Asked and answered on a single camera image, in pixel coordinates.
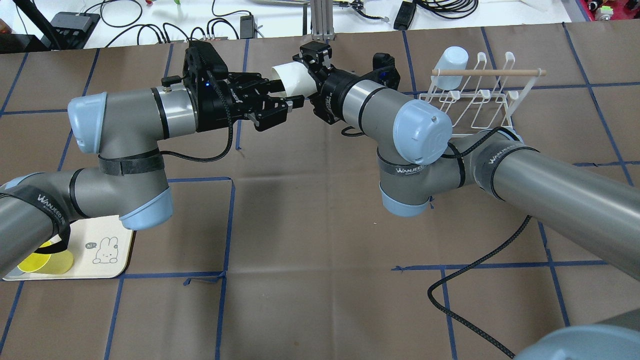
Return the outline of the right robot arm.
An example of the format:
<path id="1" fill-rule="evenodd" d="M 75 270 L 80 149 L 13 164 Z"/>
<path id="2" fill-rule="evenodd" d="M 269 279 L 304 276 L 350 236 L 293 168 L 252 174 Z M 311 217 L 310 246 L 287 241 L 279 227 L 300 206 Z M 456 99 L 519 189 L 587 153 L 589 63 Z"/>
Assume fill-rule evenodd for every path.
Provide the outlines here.
<path id="1" fill-rule="evenodd" d="M 594 325 L 567 326 L 516 354 L 434 297 L 434 291 L 512 244 L 536 218 L 608 264 L 639 278 L 639 189 L 558 161 L 527 146 L 514 130 L 495 127 L 454 138 L 450 118 L 393 86 L 393 68 L 356 76 L 332 65 L 308 64 L 313 111 L 338 120 L 377 143 L 382 203 L 414 217 L 430 196 L 475 183 L 493 198 L 526 213 L 496 249 L 430 285 L 435 308 L 493 344 L 512 360 L 636 360 L 639 312 Z"/>

